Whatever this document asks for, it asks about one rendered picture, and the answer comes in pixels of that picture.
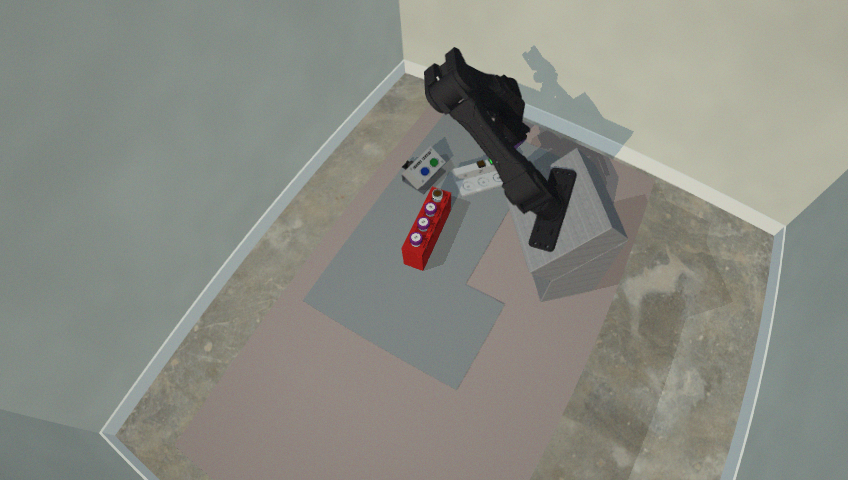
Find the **grey flat mat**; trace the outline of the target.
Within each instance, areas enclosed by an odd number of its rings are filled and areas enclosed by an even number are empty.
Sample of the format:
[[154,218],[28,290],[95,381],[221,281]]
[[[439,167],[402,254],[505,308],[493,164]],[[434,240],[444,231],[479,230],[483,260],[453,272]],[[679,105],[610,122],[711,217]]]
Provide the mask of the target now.
[[402,246],[428,196],[401,168],[304,302],[373,344],[457,390],[505,304],[465,285],[509,207],[502,186],[461,197],[453,169],[488,160],[468,131],[444,115],[407,161],[432,147],[446,172],[451,211],[424,270]]

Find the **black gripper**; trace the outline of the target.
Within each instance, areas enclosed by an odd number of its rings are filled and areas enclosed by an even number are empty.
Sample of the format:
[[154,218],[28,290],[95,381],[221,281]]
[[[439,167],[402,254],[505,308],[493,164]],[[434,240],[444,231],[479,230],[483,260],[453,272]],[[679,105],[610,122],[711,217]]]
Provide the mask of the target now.
[[503,121],[505,122],[503,134],[514,148],[517,149],[527,139],[526,133],[530,133],[530,128],[522,121],[519,123]]

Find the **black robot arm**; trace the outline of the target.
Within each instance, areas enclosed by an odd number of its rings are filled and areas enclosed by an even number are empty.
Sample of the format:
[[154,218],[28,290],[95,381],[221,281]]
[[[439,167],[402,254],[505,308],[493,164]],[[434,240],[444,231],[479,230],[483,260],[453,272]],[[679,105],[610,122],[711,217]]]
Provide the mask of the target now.
[[512,205],[523,214],[531,211],[538,215],[529,245],[554,251],[577,173],[552,168],[547,181],[502,133],[503,119],[509,123],[523,119],[525,102],[514,78],[483,73],[467,65],[456,47],[445,54],[445,61],[424,71],[427,101],[439,113],[449,113],[470,133],[493,163]]

